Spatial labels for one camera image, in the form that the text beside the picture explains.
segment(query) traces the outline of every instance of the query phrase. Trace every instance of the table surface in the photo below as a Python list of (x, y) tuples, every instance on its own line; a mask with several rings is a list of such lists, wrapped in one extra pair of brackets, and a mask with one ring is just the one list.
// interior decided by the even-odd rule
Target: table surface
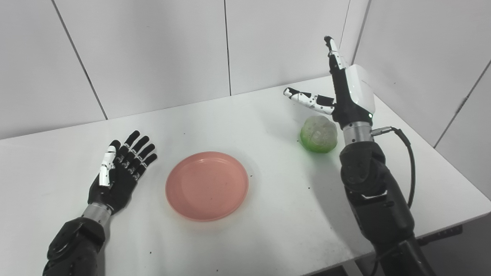
[[(329, 77), (290, 86), (333, 95)], [(342, 132), (332, 152), (305, 151), (299, 131), (315, 113), (284, 97), (284, 87), (0, 140), (0, 271), (41, 274), (52, 238), (85, 209), (108, 144), (135, 129), (155, 143), (159, 159), (111, 219), (100, 275), (300, 276), (371, 252), (339, 176)], [(374, 127), (402, 128), (414, 149), (417, 236), (491, 211), (490, 201), (378, 98), (376, 107)], [(405, 146), (394, 134), (376, 141), (407, 196)], [(234, 156), (249, 175), (243, 204), (218, 221), (189, 221), (164, 195), (172, 168), (202, 151)]]

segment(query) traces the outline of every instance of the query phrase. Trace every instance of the black arm segment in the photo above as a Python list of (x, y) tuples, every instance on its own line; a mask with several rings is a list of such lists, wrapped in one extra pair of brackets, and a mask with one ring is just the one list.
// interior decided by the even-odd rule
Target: black arm segment
[(97, 254), (105, 239), (96, 221), (80, 217), (66, 222), (48, 248), (43, 276), (96, 276)]
[(414, 238), (414, 219), (385, 156), (373, 141), (347, 145), (341, 179), (360, 230), (387, 276), (435, 276)]

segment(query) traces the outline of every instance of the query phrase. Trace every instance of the green plastic container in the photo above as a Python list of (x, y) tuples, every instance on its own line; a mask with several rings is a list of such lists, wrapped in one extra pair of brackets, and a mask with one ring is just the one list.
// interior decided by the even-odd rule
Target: green plastic container
[(336, 124), (324, 116), (308, 117), (300, 130), (300, 139), (306, 150), (328, 153), (337, 145)]

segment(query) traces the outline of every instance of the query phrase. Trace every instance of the robot forearm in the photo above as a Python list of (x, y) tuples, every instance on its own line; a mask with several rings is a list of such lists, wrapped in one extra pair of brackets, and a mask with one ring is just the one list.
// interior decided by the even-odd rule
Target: robot forearm
[(66, 222), (48, 248), (43, 276), (96, 276), (97, 254), (106, 240), (103, 204), (90, 204), (79, 218)]

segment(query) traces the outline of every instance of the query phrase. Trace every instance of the robotic arm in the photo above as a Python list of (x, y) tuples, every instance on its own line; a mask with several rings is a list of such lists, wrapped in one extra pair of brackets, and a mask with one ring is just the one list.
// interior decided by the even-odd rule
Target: robotic arm
[(375, 103), (366, 72), (358, 65), (348, 67), (334, 40), (329, 36), (324, 40), (329, 48), (336, 99), (292, 88), (285, 89), (283, 94), (311, 109), (331, 114), (343, 130), (341, 179), (358, 226), (374, 246), (385, 274), (434, 276), (414, 237), (414, 219), (408, 203), (385, 165), (382, 149), (374, 142), (373, 136), (393, 128), (372, 130)]
[(82, 216), (66, 222), (48, 248), (48, 262), (43, 276), (96, 276), (97, 254), (104, 241), (104, 225), (111, 215), (123, 209), (150, 163), (157, 155), (147, 155), (153, 144), (140, 149), (150, 140), (134, 131), (123, 146), (114, 140), (104, 154), (99, 175), (89, 190), (88, 206)]

